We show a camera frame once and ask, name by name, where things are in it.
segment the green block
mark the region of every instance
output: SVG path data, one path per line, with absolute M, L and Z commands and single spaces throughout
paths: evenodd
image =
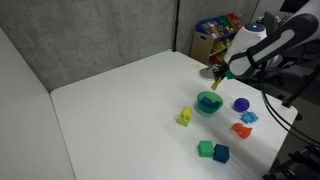
M 181 124 L 184 127 L 188 127 L 189 122 L 190 122 L 190 120 L 186 120 L 181 117 L 179 117 L 179 119 L 178 119 L 178 124 Z
M 212 157 L 214 148 L 211 141 L 200 141 L 198 145 L 199 155 L 201 157 Z

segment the blue block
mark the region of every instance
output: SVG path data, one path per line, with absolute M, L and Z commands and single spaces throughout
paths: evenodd
M 229 147 L 221 144 L 216 144 L 216 146 L 214 147 L 213 159 L 222 163 L 226 163 L 229 158 Z
M 204 96 L 201 101 L 200 104 L 206 106 L 206 107 L 211 107 L 211 99 L 207 98 L 206 96 Z
M 244 111 L 242 113 L 242 116 L 240 118 L 244 123 L 248 124 L 248 123 L 254 123 L 256 122 L 259 118 L 258 116 L 253 113 L 253 112 L 248 112 L 248 111 Z

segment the white wall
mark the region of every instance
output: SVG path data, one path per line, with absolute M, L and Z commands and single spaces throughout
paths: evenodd
M 283 2 L 284 0 L 260 0 L 251 22 L 255 22 L 258 16 L 263 16 L 265 11 L 279 17 L 287 15 L 288 13 L 279 11 Z
M 75 179 L 50 96 L 1 28 L 0 179 Z

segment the colorful toy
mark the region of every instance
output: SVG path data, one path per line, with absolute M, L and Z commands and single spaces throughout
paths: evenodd
M 254 112 L 244 111 L 240 118 L 244 123 L 254 123 L 256 122 L 259 117 Z
M 233 28 L 229 28 L 228 31 L 229 31 L 230 33 L 234 33 L 234 29 L 233 29 Z
M 236 28 L 236 30 L 239 30 L 242 27 L 242 24 L 240 23 L 241 15 L 235 15 L 234 13 L 230 13 L 227 15 L 230 19 L 233 26 Z
M 219 23 L 217 23 L 216 21 L 213 21 L 212 23 L 213 23 L 213 25 L 215 25 L 215 26 L 218 26 L 218 25 L 219 25 Z
M 214 153 L 211 141 L 200 141 L 198 145 L 200 157 L 212 157 Z
M 213 159 L 222 163 L 226 163 L 229 158 L 229 147 L 221 144 L 216 144 L 216 146 L 214 147 Z
M 227 39 L 225 40 L 225 44 L 226 44 L 227 47 L 230 47 L 230 46 L 231 46 L 231 41 L 230 41 L 230 39 L 227 38 Z
M 180 112 L 180 117 L 178 119 L 178 124 L 188 127 L 190 119 L 192 118 L 192 109 L 183 107 L 183 110 Z
M 218 27 L 215 26 L 215 27 L 212 28 L 212 30 L 213 30 L 214 34 L 215 34 L 217 37 L 220 37 L 220 36 L 221 36 L 221 34 L 220 34 L 219 30 L 218 30 Z
M 238 112 L 243 112 L 248 110 L 250 107 L 250 103 L 245 98 L 238 98 L 234 101 L 233 108 Z
M 242 15 L 239 13 L 237 14 L 237 19 L 241 19 Z
M 232 126 L 232 130 L 234 130 L 242 139 L 246 139 L 250 136 L 252 128 L 247 128 L 241 123 L 236 123 Z
M 220 24 L 220 25 L 218 26 L 218 31 L 219 31 L 219 32 L 222 32 L 223 30 L 224 30 L 224 27 L 223 27 L 223 25 Z

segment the table surface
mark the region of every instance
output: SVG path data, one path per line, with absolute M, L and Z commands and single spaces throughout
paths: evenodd
M 287 132 L 268 114 L 259 91 L 224 80 L 216 93 L 224 104 L 199 112 L 197 94 L 211 91 L 197 61 L 170 50 L 61 87 L 51 93 L 78 180 L 102 179 L 259 179 L 271 167 Z M 231 130 L 240 123 L 232 110 L 247 98 L 260 118 L 243 140 Z M 270 102 L 290 123 L 297 110 Z M 176 120 L 184 106 L 194 108 L 189 126 Z M 200 140 L 230 147 L 220 163 L 198 155 Z

